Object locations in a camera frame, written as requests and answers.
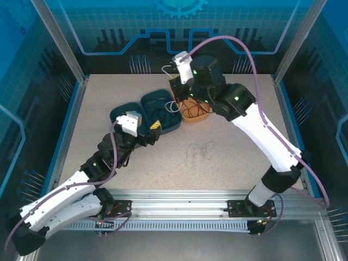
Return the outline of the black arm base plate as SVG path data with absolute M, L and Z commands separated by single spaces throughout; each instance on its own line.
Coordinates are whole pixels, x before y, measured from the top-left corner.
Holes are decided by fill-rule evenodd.
M 132 201 L 131 200 L 116 200 L 110 207 L 107 208 L 106 217 L 113 218 L 123 213 L 131 211 Z
M 269 215 L 273 218 L 277 216 L 273 200 L 267 200 L 261 207 L 257 207 L 247 200 L 229 200 L 225 211 L 230 218 L 265 218 Z

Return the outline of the teal plastic tray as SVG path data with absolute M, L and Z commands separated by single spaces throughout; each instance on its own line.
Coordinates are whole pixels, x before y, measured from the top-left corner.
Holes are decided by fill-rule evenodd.
M 165 89 L 149 92 L 142 96 L 140 104 L 144 110 L 148 125 L 160 121 L 162 135 L 178 129 L 182 115 L 171 93 Z
M 145 113 L 144 113 L 141 105 L 139 103 L 136 103 L 136 102 L 129 102 L 129 103 L 120 105 L 120 106 L 114 108 L 110 112 L 109 117 L 110 117 L 111 123 L 116 122 L 116 125 L 114 126 L 115 132 L 119 132 L 119 133 L 123 132 L 121 126 L 117 124 L 116 118 L 120 115 L 123 115 L 127 111 L 136 111 L 142 115 L 142 123 L 141 123 L 141 126 L 138 128 L 138 135 L 145 134 L 145 131 L 147 129 L 147 123 L 145 120 Z

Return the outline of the aluminium table side rail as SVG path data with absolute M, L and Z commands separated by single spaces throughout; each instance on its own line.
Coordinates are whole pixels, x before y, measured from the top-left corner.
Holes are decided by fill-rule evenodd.
M 297 126 L 295 116 L 290 104 L 289 96 L 286 92 L 283 82 L 276 83 L 274 82 L 274 88 L 277 95 L 277 99 L 281 108 L 283 115 L 285 127 L 288 134 L 289 141 L 300 150 L 304 150 L 305 146 L 303 144 L 299 128 Z M 303 189 L 311 196 L 316 196 L 316 192 L 312 188 L 312 177 L 308 174 L 307 170 L 304 168 L 301 170 L 301 183 Z
M 88 83 L 87 81 L 84 84 L 75 84 L 53 157 L 47 171 L 46 179 L 41 189 L 41 196 L 45 196 L 59 184 L 70 142 L 73 136 L 73 131 L 77 122 L 77 117 L 82 105 L 85 89 Z

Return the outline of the aluminium frame post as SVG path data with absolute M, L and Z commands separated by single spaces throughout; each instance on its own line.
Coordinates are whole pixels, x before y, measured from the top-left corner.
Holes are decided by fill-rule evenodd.
M 287 49 L 283 59 L 281 60 L 279 64 L 279 67 L 276 71 L 275 79 L 274 79 L 274 83 L 276 85 L 280 85 L 281 80 L 283 79 L 291 63 L 295 59 L 298 51 L 300 50 L 303 42 L 307 38 L 315 21 L 319 17 L 326 2 L 327 0 L 313 0 L 289 48 Z
M 45 0 L 30 0 L 35 10 L 39 14 L 46 29 L 50 33 L 64 60 L 75 76 L 76 80 L 80 84 L 85 83 L 85 75 L 80 67 L 72 49 L 65 38 L 65 35 L 61 31 L 56 19 L 54 18 L 51 10 L 49 9 Z

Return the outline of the orange plastic tray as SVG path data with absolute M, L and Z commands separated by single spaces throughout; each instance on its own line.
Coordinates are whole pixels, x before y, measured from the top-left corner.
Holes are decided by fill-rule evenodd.
M 191 97 L 181 103 L 176 103 L 176 105 L 179 107 L 179 112 L 182 115 L 183 121 L 186 123 L 203 121 L 213 112 L 208 103 L 197 103 L 197 101 Z

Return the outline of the aluminium mounting rail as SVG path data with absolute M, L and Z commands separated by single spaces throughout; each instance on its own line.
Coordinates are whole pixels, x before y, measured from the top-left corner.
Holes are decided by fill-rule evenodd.
M 117 200 L 132 201 L 133 220 L 227 220 L 228 200 L 243 200 L 244 190 L 130 190 L 109 189 Z M 293 190 L 282 194 L 285 220 L 327 218 L 323 207 Z

